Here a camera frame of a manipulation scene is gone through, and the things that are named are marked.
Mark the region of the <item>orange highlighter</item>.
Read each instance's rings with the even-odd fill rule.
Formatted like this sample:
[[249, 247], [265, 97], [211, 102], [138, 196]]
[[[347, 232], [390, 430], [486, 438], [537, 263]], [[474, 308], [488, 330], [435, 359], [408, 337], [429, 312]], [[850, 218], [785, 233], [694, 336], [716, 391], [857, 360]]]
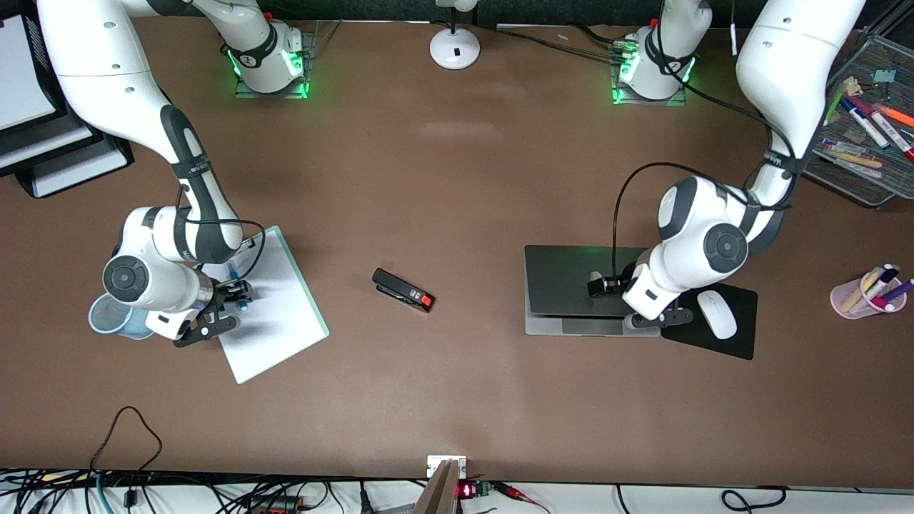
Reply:
[[888, 118], [898, 121], [898, 123], [904, 124], [904, 126], [908, 126], [914, 129], [914, 115], [904, 113], [904, 111], [899, 111], [898, 109], [894, 109], [879, 103], [873, 104], [873, 106], [875, 110], [878, 111], [878, 113], [884, 114]]

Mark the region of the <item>black tiered document tray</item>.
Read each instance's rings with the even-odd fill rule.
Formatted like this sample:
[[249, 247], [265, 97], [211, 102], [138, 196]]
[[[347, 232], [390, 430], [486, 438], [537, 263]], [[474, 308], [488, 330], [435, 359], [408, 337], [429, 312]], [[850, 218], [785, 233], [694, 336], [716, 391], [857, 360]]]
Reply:
[[130, 144], [85, 123], [69, 106], [53, 73], [32, 0], [0, 6], [0, 20], [22, 14], [31, 22], [34, 54], [58, 111], [0, 131], [0, 178], [13, 176], [33, 198], [46, 198], [130, 166]]

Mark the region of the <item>silver laptop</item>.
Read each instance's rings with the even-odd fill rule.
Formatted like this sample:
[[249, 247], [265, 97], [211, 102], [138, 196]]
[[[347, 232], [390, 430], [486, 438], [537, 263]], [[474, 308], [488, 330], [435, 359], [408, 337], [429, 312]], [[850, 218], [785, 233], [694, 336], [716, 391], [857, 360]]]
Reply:
[[591, 297], [588, 283], [597, 272], [610, 277], [635, 261], [643, 248], [528, 245], [523, 250], [525, 332], [529, 336], [659, 338], [661, 330], [630, 328], [633, 309], [619, 295]]

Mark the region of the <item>beige pencil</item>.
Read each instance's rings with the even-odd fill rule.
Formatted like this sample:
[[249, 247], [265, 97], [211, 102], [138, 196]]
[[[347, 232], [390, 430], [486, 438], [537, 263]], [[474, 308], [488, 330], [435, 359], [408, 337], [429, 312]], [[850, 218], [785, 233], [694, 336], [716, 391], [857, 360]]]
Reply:
[[862, 278], [835, 287], [831, 293], [832, 306], [844, 318], [859, 318], [864, 312], [870, 310], [868, 300], [865, 299], [866, 287], [881, 273], [882, 267], [875, 267]]

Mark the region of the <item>black orange power strip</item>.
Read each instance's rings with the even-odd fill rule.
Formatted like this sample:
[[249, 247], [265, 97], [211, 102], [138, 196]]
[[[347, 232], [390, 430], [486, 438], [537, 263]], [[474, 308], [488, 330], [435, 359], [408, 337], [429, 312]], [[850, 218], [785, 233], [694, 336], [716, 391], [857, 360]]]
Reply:
[[247, 514], [301, 514], [306, 510], [300, 495], [252, 495], [245, 505]]

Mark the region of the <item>green marker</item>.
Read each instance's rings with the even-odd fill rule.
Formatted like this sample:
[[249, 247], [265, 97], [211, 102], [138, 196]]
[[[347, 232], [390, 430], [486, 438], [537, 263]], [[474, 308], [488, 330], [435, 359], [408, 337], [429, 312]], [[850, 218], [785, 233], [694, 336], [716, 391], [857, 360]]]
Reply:
[[843, 79], [839, 82], [838, 85], [833, 89], [831, 99], [827, 101], [827, 108], [825, 109], [825, 117], [823, 117], [822, 126], [827, 126], [829, 121], [831, 121], [833, 114], [835, 114], [839, 103], [843, 97], [848, 93], [848, 87], [855, 88], [855, 85], [858, 82], [853, 76]]

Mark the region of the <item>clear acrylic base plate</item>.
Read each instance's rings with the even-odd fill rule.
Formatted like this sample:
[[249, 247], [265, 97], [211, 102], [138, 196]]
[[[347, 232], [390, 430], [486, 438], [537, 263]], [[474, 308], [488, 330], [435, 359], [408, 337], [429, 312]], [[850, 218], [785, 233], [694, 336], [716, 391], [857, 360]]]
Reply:
[[649, 99], [637, 94], [637, 92], [631, 88], [630, 84], [621, 81], [621, 79], [627, 78], [633, 74], [634, 68], [639, 63], [640, 56], [638, 54], [638, 44], [635, 41], [617, 40], [613, 42], [611, 51], [613, 52], [614, 58], [610, 68], [611, 97], [613, 97], [614, 105], [639, 104], [647, 106], [685, 106], [686, 94], [683, 91], [682, 86], [680, 86], [679, 90], [670, 98]]
[[242, 81], [241, 66], [237, 61], [232, 61], [233, 71], [237, 76], [235, 97], [238, 99], [307, 99], [311, 92], [311, 75], [316, 58], [322, 48], [342, 25], [343, 20], [317, 20], [307, 32], [299, 32], [291, 36], [286, 44], [287, 49], [281, 52], [285, 63], [296, 76], [281, 90], [274, 92], [258, 92], [249, 88]]

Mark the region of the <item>white blue-capped marker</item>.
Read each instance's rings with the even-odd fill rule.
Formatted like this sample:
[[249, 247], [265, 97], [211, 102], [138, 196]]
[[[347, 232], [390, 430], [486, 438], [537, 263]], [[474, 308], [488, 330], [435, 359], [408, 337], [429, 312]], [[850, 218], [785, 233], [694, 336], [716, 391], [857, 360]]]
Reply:
[[888, 149], [890, 147], [889, 140], [887, 140], [884, 134], [882, 134], [882, 131], [879, 131], [879, 129], [875, 127], [875, 124], [855, 106], [854, 102], [852, 102], [852, 98], [842, 96], [839, 100], [839, 105], [850, 114], [852, 120], [868, 134], [878, 148]]

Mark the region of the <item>black orange stapler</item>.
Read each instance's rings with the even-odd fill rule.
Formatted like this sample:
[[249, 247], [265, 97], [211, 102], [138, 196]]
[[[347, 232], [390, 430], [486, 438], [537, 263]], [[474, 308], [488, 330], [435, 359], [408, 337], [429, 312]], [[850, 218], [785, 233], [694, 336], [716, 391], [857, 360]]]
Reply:
[[376, 290], [383, 295], [392, 297], [414, 307], [418, 311], [430, 313], [435, 303], [435, 297], [415, 284], [409, 283], [382, 268], [376, 268], [372, 275], [372, 282]]

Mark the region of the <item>white round lamp base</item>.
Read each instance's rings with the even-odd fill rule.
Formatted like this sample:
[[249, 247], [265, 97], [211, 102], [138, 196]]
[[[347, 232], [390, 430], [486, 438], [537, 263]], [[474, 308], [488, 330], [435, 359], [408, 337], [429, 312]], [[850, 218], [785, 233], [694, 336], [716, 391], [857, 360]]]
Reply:
[[450, 19], [446, 27], [432, 36], [430, 56], [444, 69], [467, 69], [480, 56], [479, 39], [473, 32], [458, 24], [459, 13], [477, 14], [480, 0], [434, 0], [436, 6], [447, 9]]

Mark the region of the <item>white computer mouse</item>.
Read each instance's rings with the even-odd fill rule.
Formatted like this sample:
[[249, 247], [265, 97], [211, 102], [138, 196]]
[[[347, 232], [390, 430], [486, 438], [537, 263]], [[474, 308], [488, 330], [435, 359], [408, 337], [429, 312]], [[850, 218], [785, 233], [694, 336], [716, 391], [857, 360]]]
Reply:
[[733, 338], [738, 332], [738, 324], [727, 300], [718, 291], [702, 291], [696, 296], [699, 309], [706, 325], [719, 341]]

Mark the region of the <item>black mouse pad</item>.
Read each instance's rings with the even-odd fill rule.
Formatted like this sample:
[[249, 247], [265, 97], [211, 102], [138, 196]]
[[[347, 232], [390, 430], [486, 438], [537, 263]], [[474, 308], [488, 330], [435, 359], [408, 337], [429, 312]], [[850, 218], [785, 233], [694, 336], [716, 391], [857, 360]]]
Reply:
[[[738, 324], [738, 332], [733, 338], [719, 341], [706, 325], [696, 296], [702, 291], [714, 290], [721, 293], [728, 302]], [[728, 355], [750, 361], [754, 357], [756, 341], [756, 316], [758, 312], [758, 293], [750, 289], [729, 286], [724, 283], [712, 284], [698, 290], [683, 293], [678, 299], [678, 306], [694, 312], [693, 322], [681, 326], [670, 326], [661, 329], [661, 336], [696, 348], [704, 348], [715, 353]]]

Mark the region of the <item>purple marker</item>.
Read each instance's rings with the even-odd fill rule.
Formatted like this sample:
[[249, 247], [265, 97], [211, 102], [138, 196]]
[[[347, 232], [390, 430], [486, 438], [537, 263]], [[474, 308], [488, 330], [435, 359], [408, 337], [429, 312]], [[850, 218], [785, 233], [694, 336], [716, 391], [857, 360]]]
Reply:
[[888, 305], [889, 303], [892, 303], [898, 297], [907, 295], [907, 293], [910, 292], [912, 289], [914, 289], [914, 278], [910, 279], [908, 281], [905, 281], [904, 283], [901, 283], [900, 286], [895, 287], [893, 290], [885, 293], [885, 295], [879, 296], [879, 298], [881, 299], [881, 301], [883, 303], [887, 303], [887, 305]]

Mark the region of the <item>white power outlet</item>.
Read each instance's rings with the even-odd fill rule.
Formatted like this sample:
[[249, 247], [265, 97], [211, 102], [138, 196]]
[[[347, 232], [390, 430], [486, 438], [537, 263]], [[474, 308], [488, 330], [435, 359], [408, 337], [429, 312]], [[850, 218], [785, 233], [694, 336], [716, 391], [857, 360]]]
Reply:
[[437, 467], [445, 461], [456, 461], [459, 469], [459, 479], [467, 479], [467, 457], [465, 455], [429, 455], [426, 458], [426, 478], [431, 479]]

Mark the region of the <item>wooden post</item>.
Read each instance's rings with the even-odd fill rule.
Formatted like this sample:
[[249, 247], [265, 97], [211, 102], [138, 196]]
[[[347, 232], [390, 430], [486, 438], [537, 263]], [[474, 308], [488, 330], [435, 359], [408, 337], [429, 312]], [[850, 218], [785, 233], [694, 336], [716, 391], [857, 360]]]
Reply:
[[456, 461], [442, 462], [428, 479], [411, 514], [455, 514], [458, 498], [459, 469]]

